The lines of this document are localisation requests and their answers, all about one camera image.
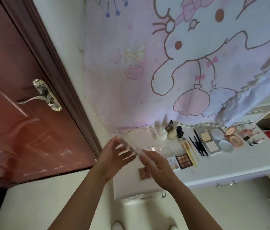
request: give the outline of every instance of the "white desk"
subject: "white desk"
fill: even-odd
[[[183,131],[183,138],[189,139],[188,136],[192,137],[194,135],[192,129],[183,128]],[[270,139],[257,126],[256,131],[260,132],[260,138],[265,138],[262,143],[251,147],[247,142],[243,141],[244,145],[234,147],[233,153],[222,152],[221,154],[206,157],[201,156],[194,147],[200,161],[198,162],[194,156],[198,167],[191,166],[178,170],[176,172],[177,177],[192,189],[217,185],[217,183],[230,183],[233,180],[238,182],[270,174]],[[151,128],[142,128],[127,134],[138,147],[143,149],[160,145],[162,156],[165,158],[184,154],[184,150],[177,139],[155,140],[152,137]],[[171,147],[173,154],[165,152],[166,147]],[[142,167],[144,167],[143,164],[139,158],[136,158],[118,172],[114,177],[115,200],[161,191],[161,188],[152,178],[140,180],[138,169]]]

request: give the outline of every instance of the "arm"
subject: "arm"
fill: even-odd
[[[168,161],[156,152],[144,152],[146,155],[139,155],[139,159],[148,168],[156,183],[173,196],[189,230],[222,230],[191,190],[177,178]],[[150,164],[147,156],[156,163],[157,168]]]
[[[76,189],[62,211],[49,227],[49,230],[68,229],[88,230],[94,217],[105,184],[136,156],[125,151],[117,137],[111,139],[103,148],[98,162],[89,171],[83,182]]]

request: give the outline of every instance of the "red wooden door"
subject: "red wooden door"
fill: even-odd
[[[40,95],[35,78],[50,82],[0,4],[0,185],[87,168],[96,158],[68,110],[45,101],[17,104]]]

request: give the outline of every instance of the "door frame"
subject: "door frame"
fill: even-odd
[[[0,2],[44,70],[54,95],[67,108],[98,157],[102,147],[33,0],[0,0]]]

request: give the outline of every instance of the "hand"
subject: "hand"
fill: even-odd
[[[123,146],[117,148],[119,144],[120,142],[118,141],[117,136],[108,141],[94,166],[94,168],[96,168],[105,178],[105,182],[111,180],[123,166],[132,162],[136,158],[135,155],[130,156],[132,155],[130,151],[119,155],[121,152],[126,150]]]
[[[142,151],[144,151],[144,153],[157,165],[157,167],[153,166],[145,155],[139,155],[140,161],[144,164],[145,167],[147,167],[152,178],[161,188],[171,192],[174,184],[181,183],[181,181],[171,169],[167,159],[163,158],[155,151]]]

